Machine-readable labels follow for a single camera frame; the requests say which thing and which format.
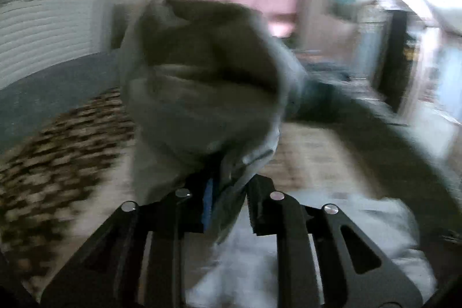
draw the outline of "patterned rug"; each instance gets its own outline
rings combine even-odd
[[[0,162],[1,249],[32,293],[79,215],[75,204],[101,182],[133,128],[113,89],[60,116]]]
[[[133,131],[113,89],[3,156],[1,249],[34,295],[117,206],[132,198]],[[284,124],[276,155],[260,173],[284,191],[377,196],[335,132],[319,127]]]

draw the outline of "black vertical object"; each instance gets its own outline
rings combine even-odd
[[[407,35],[407,12],[392,10],[387,51],[383,62],[378,91],[385,96],[385,102],[398,112],[401,99],[409,82],[409,62],[405,56]]]

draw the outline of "metal pin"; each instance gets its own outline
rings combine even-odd
[[[281,201],[284,199],[284,194],[279,191],[273,191],[269,194],[269,196],[274,201]]]
[[[324,206],[324,211],[327,214],[337,214],[339,212],[339,208],[334,204],[327,204],[326,206]]]
[[[191,192],[189,192],[188,188],[178,188],[176,191],[175,191],[175,196],[176,197],[188,197],[191,195]]]
[[[123,211],[133,211],[133,210],[136,210],[136,202],[134,201],[125,201],[122,206],[121,206],[121,209]]]

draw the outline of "crumpled fabric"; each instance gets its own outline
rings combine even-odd
[[[321,208],[336,204],[417,286],[424,302],[436,280],[419,250],[415,218],[403,202],[358,195],[336,199],[310,190],[289,193],[301,204]],[[278,261],[276,235],[256,236],[243,207],[229,236],[213,244],[203,234],[184,240],[185,296],[195,308],[276,308]]]
[[[210,0],[151,0],[118,54],[121,95],[137,124],[133,189],[160,200],[217,170],[209,232],[226,232],[243,188],[273,156],[306,72],[255,11]],[[211,156],[220,156],[218,166]]]

